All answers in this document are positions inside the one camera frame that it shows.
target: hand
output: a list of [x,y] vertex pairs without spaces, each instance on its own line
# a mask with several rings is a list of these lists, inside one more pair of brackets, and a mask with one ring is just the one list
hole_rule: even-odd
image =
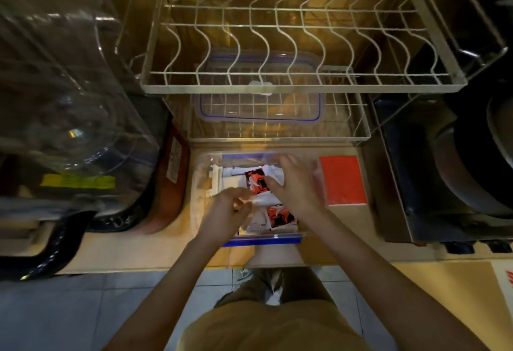
[[251,212],[252,203],[243,203],[251,192],[245,188],[229,188],[213,198],[213,204],[203,216],[197,238],[219,249],[235,236]]
[[296,218],[308,223],[324,209],[308,170],[294,155],[280,155],[279,166],[285,175],[285,185],[281,186],[275,179],[266,176],[267,187]]

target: leg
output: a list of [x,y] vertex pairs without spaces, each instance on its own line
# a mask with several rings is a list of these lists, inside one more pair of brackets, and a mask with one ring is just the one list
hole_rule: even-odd
[[243,273],[242,280],[245,278],[248,280],[241,283],[237,290],[224,295],[215,304],[214,308],[244,300],[266,303],[267,299],[273,294],[273,291],[268,282],[266,282],[265,277],[261,276],[259,269],[244,271],[247,271],[247,274]]
[[335,303],[310,267],[283,268],[280,281],[283,287],[279,299],[281,304],[300,300],[325,300]]

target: left hand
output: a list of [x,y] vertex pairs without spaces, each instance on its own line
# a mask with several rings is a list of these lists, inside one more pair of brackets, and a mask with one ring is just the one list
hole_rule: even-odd
[[251,192],[245,188],[229,188],[214,197],[214,203],[203,216],[197,238],[219,249],[235,236],[251,212],[252,203],[243,203]]

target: person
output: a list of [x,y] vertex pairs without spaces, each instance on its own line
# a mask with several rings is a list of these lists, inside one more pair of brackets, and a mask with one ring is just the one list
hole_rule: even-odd
[[[487,350],[448,310],[345,227],[321,205],[308,171],[280,155],[285,184],[266,184],[283,205],[328,246],[399,348]],[[219,193],[182,254],[104,348],[163,350],[203,269],[251,212],[247,189]],[[279,306],[265,305],[272,271],[254,272],[183,332],[179,350],[368,350],[309,268],[281,271]]]

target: right hand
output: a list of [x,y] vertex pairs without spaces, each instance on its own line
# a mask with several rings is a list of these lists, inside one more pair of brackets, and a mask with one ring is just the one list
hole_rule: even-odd
[[324,207],[319,202],[308,170],[294,155],[280,155],[279,166],[285,175],[285,185],[266,175],[267,187],[296,218],[309,222]]

